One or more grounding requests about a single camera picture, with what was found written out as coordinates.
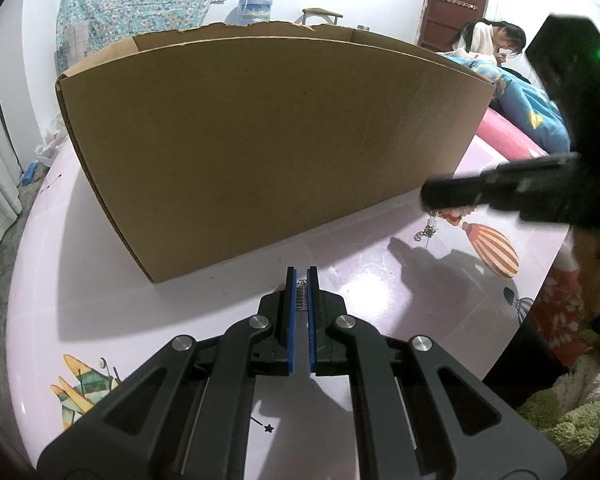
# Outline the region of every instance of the yellow heart pattern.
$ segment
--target yellow heart pattern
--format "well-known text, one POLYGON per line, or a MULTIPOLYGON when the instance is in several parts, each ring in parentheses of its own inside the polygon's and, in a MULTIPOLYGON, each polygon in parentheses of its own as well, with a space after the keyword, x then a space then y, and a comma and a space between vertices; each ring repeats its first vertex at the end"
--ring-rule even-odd
POLYGON ((536 114, 535 112, 531 111, 529 112, 529 122, 531 123, 531 125, 533 126, 534 130, 538 127, 542 125, 542 121, 544 119, 542 118, 542 115, 540 114, 536 114))

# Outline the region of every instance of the person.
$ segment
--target person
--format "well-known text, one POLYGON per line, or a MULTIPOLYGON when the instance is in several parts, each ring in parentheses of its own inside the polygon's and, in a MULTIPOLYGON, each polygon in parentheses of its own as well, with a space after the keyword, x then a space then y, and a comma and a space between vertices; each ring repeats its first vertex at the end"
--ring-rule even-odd
POLYGON ((507 60, 507 53, 500 50, 509 50, 512 56, 522 53, 526 34, 512 23, 481 19, 465 23, 451 43, 455 52, 464 51, 470 59, 483 59, 500 66, 507 60))

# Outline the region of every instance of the small metal charm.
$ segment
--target small metal charm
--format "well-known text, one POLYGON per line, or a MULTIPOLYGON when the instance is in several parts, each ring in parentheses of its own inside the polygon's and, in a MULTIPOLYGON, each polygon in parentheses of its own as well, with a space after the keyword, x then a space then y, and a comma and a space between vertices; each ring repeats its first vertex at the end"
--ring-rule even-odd
POLYGON ((417 242, 421 241, 424 237, 427 239, 427 246, 429 245, 429 239, 436 233, 436 212, 432 211, 429 213, 429 219, 427 225, 425 225, 422 231, 418 231, 413 235, 413 239, 417 242))

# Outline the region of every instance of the pink table surface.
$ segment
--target pink table surface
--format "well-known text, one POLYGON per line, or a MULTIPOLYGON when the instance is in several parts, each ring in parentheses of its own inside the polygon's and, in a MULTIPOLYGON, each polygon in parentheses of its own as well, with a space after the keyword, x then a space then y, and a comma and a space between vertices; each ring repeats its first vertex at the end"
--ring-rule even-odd
MULTIPOLYGON (((475 137, 457 173, 503 161, 475 137)), ((154 285, 113 231, 67 143, 27 221, 8 307, 11 397, 31 461, 62 431, 61 404, 50 386, 60 384, 59 376, 77 384, 65 354, 103 376, 115 367, 124 379, 175 335, 216 336, 255 313, 287 266, 316 265, 321 288, 341 294, 350 314, 385 335, 432 336, 483 377, 519 325, 504 288, 535 298, 566 230, 521 226, 515 216, 484 210, 466 220, 509 238, 519 259, 513 279, 491 272, 462 228, 441 219, 427 247, 414 241, 426 222, 416 190, 154 285)), ((299 316, 302 330, 306 314, 299 316)), ((306 338, 297 340, 294 377, 258 378, 253 416, 274 431, 251 425, 245 478, 356 478, 348 379, 310 376, 306 338)))

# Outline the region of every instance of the black hair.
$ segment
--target black hair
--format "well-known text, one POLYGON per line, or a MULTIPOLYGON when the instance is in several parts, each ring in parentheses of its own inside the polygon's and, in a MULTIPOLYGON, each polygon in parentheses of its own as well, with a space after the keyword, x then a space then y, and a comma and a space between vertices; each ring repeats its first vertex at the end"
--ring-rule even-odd
POLYGON ((481 20, 473 20, 472 22, 465 23, 462 27, 460 27, 451 40, 451 45, 455 45, 458 41, 460 41, 460 38, 463 38, 466 49, 469 51, 474 40, 474 27, 478 23, 486 23, 487 25, 493 25, 493 27, 504 28, 511 41, 514 53, 520 54, 526 47, 526 34, 525 31, 520 27, 509 22, 490 22, 490 20, 485 20, 484 18, 481 20))

